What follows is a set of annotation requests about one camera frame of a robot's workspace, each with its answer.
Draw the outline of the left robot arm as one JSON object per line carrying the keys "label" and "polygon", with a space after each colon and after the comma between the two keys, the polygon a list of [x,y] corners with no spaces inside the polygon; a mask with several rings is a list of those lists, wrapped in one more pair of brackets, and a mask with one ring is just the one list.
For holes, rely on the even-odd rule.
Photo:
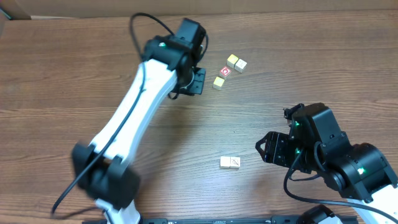
{"label": "left robot arm", "polygon": [[141,180],[131,164],[161,102],[171,93],[202,93],[206,71],[197,64],[207,40],[200,23],[187,18],[176,32],[149,40],[134,81],[109,122],[89,145],[74,146],[72,184],[95,200],[106,223],[142,223],[134,204]]}

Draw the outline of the white block leaf drawing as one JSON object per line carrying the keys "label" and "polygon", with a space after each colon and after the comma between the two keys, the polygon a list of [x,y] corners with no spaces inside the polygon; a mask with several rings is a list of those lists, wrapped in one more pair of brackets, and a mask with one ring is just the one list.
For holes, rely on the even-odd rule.
{"label": "white block leaf drawing", "polygon": [[240,157],[230,157],[229,168],[230,169],[238,169],[241,167],[241,158]]}

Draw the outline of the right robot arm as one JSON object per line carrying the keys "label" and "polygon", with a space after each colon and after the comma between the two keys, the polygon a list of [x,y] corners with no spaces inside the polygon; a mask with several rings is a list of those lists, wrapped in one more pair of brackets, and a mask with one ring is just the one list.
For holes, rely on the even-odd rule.
{"label": "right robot arm", "polygon": [[[351,144],[329,107],[323,103],[298,104],[284,109],[289,133],[268,132],[255,145],[264,162],[288,169],[283,188],[298,201],[315,207],[280,223],[357,223],[342,217],[331,205],[351,207],[365,223],[397,223],[397,174],[384,154],[372,144]],[[288,190],[296,171],[321,177],[341,196],[340,201],[306,198]]]}

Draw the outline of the yellow top block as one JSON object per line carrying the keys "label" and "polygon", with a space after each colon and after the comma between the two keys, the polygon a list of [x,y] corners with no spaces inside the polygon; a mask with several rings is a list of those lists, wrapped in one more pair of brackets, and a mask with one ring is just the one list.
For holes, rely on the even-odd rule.
{"label": "yellow top block", "polygon": [[231,165],[231,158],[228,156],[220,157],[220,168],[221,169],[229,169]]}

